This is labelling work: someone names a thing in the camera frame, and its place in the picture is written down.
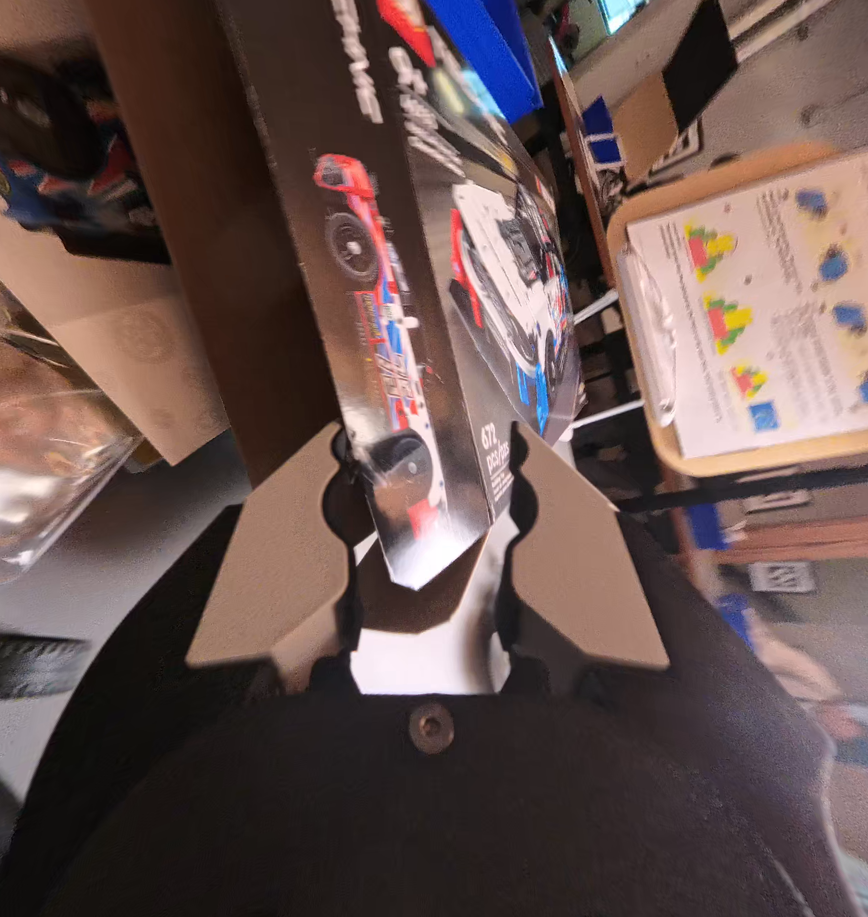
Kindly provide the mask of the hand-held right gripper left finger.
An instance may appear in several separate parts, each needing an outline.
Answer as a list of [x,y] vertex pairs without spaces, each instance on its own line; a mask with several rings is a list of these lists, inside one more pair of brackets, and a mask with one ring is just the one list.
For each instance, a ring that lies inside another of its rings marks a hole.
[[192,669],[268,662],[286,693],[313,667],[354,645],[354,548],[364,493],[332,422],[242,505],[186,653]]

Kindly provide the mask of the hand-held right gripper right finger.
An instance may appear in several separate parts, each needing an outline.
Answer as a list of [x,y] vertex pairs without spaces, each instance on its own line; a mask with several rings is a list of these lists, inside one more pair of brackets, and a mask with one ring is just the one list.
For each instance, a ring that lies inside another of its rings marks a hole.
[[670,658],[623,536],[602,492],[534,431],[514,422],[504,553],[494,619],[512,659],[564,655],[661,672]]

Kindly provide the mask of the lego set box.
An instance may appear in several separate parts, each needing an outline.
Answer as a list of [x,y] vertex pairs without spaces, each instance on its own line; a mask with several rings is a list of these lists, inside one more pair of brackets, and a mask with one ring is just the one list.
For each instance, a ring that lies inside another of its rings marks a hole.
[[554,201],[424,2],[87,2],[130,114],[245,95],[378,543],[376,627],[454,605],[511,495],[511,427],[557,442],[579,357]]

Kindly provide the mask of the clear plastic bag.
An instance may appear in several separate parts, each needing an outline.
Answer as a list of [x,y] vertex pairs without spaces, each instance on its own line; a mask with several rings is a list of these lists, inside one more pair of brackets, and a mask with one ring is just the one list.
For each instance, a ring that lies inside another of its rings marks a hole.
[[0,319],[0,587],[34,565],[142,440],[57,342]]

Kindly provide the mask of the black rubber tyre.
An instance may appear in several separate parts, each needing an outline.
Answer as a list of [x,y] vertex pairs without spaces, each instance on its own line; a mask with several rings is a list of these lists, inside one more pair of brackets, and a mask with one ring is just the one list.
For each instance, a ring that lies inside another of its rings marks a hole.
[[91,648],[81,639],[0,633],[0,702],[73,691]]

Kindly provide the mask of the black panel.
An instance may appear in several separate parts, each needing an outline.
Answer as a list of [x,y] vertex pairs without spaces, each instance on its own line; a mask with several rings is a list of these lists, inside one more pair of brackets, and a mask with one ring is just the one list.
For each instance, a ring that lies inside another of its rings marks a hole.
[[738,70],[718,1],[700,2],[661,75],[678,135],[703,113]]

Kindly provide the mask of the blue plastic bin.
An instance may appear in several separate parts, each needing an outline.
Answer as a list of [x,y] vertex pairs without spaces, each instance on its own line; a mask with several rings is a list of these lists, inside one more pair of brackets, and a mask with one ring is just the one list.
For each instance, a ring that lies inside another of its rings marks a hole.
[[509,123],[542,108],[542,94],[516,2],[427,4]]

